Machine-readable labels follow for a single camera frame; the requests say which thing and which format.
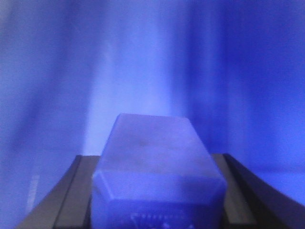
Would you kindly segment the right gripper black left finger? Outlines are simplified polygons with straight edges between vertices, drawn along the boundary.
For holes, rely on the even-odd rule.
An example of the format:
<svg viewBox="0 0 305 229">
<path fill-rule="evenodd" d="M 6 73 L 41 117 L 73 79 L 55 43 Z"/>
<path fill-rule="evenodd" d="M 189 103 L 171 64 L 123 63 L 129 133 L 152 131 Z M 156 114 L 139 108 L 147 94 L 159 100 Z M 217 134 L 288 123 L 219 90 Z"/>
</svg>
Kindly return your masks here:
<svg viewBox="0 0 305 229">
<path fill-rule="evenodd" d="M 99 156 L 75 157 L 47 196 L 17 229 L 90 229 L 92 175 Z"/>
</svg>

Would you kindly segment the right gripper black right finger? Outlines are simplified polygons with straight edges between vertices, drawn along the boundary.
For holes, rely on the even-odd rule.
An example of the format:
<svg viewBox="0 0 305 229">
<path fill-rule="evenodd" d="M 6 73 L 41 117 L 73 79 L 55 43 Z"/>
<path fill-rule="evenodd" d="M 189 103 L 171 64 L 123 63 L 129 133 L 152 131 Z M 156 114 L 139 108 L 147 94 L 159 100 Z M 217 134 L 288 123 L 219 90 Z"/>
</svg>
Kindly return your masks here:
<svg viewBox="0 0 305 229">
<path fill-rule="evenodd" d="M 264 182 L 229 154 L 211 155 L 228 188 L 222 229 L 303 229 L 305 207 Z"/>
</svg>

